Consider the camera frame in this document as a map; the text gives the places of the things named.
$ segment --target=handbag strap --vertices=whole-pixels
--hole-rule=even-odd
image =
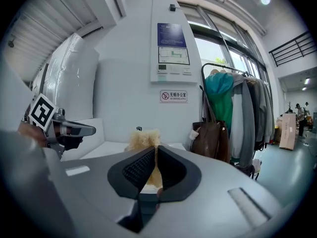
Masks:
[[[207,98],[206,92],[203,90],[202,86],[199,86],[200,89],[203,92],[203,97],[202,97],[202,119],[203,119],[203,107],[204,107],[204,113],[205,113],[205,118],[206,121],[212,121],[212,122],[216,122],[216,116],[214,115],[214,112],[212,110],[212,107],[209,103],[209,100]]]

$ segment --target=person's hand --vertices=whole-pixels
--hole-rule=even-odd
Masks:
[[[18,132],[26,137],[33,138],[41,147],[46,147],[47,141],[41,128],[29,123],[21,122]]]

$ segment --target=black railing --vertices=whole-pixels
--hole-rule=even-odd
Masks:
[[[304,57],[315,51],[317,51],[315,42],[310,32],[307,31],[276,49],[271,50],[269,54],[272,54],[276,67],[278,67],[286,62]]]

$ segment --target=white label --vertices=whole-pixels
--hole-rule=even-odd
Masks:
[[[66,174],[70,176],[75,176],[84,172],[89,171],[90,169],[87,166],[80,166],[71,169],[66,169]]]
[[[57,106],[46,98],[45,95],[39,94],[31,107],[29,117],[38,127],[46,131],[56,109]]]
[[[161,103],[187,103],[187,91],[161,90],[159,98]]]
[[[173,47],[159,47],[158,61],[159,63],[178,63],[178,64],[189,65],[187,49],[173,48]]]

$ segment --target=no smoking sign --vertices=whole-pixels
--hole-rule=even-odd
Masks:
[[[187,103],[187,91],[161,90],[159,98],[161,103]]]

